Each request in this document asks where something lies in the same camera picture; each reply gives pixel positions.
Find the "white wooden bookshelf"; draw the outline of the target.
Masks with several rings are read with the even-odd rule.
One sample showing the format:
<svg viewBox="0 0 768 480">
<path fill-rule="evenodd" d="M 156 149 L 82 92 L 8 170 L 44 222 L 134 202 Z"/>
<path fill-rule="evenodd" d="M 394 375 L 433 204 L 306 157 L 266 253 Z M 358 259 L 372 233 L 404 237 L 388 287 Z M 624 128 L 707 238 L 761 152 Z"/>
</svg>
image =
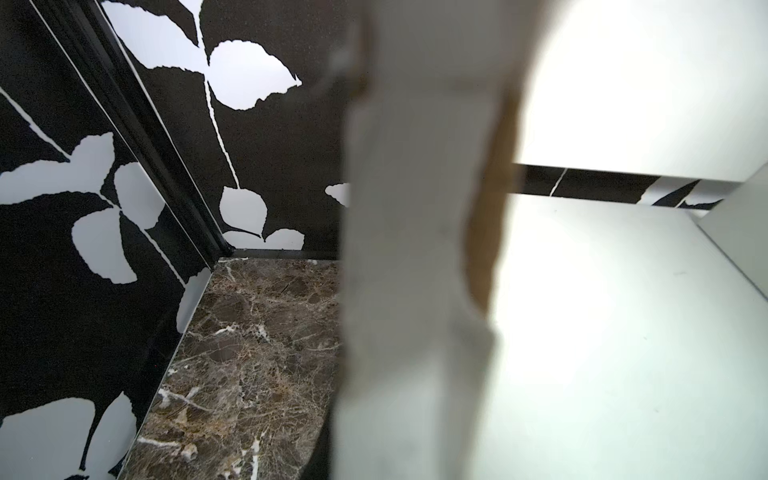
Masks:
<svg viewBox="0 0 768 480">
<path fill-rule="evenodd" d="M 333 479 L 767 475 L 767 5 L 355 1 Z"/>
</svg>

